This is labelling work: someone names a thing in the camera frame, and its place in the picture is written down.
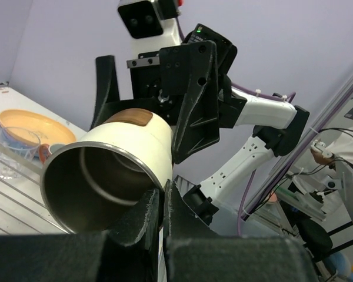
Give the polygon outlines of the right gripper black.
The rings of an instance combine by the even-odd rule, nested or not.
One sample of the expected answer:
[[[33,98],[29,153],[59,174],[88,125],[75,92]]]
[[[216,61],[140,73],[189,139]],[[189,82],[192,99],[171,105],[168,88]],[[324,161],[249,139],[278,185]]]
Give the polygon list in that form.
[[[172,159],[180,164],[219,141],[217,47],[202,41],[162,48],[128,60],[133,98],[120,100],[114,55],[95,59],[93,129],[132,108],[175,123]]]

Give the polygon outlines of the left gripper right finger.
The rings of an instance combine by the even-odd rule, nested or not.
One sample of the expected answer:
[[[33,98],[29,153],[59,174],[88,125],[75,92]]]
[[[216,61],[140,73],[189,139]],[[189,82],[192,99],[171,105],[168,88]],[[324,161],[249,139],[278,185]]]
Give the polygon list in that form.
[[[211,230],[167,181],[164,256],[168,281],[317,281],[307,251],[290,237],[225,237]]]

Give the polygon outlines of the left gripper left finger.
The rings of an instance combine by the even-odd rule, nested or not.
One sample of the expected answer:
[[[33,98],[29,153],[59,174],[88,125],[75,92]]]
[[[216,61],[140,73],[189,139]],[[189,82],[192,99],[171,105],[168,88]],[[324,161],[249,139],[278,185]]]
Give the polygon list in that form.
[[[159,190],[109,229],[0,236],[0,281],[157,281]]]

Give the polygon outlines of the white and brown cup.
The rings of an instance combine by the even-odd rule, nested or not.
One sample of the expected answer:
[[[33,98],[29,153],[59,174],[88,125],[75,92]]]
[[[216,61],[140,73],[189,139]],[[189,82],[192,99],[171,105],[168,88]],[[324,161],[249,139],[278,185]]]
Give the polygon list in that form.
[[[44,163],[41,195],[51,216],[71,233],[104,230],[149,190],[172,178],[173,132],[159,115],[123,110]]]

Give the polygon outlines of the pink mug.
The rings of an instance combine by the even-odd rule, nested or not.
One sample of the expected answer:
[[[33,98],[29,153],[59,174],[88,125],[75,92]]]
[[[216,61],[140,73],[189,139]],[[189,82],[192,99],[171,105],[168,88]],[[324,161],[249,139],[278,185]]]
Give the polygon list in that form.
[[[63,143],[54,143],[52,145],[42,144],[38,148],[38,157],[42,164],[46,162],[46,160],[51,156],[51,154],[55,153],[57,150],[64,147]]]

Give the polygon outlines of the yellow plate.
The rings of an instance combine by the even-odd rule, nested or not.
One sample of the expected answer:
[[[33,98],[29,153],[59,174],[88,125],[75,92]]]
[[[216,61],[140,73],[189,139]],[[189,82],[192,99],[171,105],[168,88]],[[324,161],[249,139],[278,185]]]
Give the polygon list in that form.
[[[70,144],[76,136],[66,126],[44,115],[20,109],[0,113],[0,127],[15,140],[35,146],[40,144]]]

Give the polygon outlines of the blue plate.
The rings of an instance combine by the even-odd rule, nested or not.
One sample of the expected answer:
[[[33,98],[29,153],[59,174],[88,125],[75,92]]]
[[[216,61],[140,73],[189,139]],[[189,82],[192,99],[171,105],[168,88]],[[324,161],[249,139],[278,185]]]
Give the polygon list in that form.
[[[41,140],[26,128],[0,124],[0,144],[23,157],[33,158],[38,157]]]

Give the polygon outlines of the clear drinking glass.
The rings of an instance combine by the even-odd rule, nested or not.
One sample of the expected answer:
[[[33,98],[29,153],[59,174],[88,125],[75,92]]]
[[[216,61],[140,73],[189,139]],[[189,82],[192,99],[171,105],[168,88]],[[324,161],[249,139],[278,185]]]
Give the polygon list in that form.
[[[33,164],[33,159],[23,157],[0,144],[0,179],[24,178],[37,183],[34,176],[39,175],[41,170]]]

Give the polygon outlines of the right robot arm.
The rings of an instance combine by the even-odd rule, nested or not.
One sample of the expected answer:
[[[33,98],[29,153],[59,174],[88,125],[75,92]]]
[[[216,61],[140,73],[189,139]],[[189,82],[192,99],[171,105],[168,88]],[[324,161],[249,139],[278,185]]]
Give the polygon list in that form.
[[[180,45],[141,52],[127,62],[133,91],[128,100],[119,97],[114,56],[95,60],[92,127],[125,109],[148,110],[174,128],[171,151],[176,164],[216,144],[220,129],[253,125],[240,150],[183,197],[206,224],[241,179],[295,149],[309,118],[307,110],[280,95],[267,99],[234,87],[228,71],[237,52],[227,38],[198,24]]]

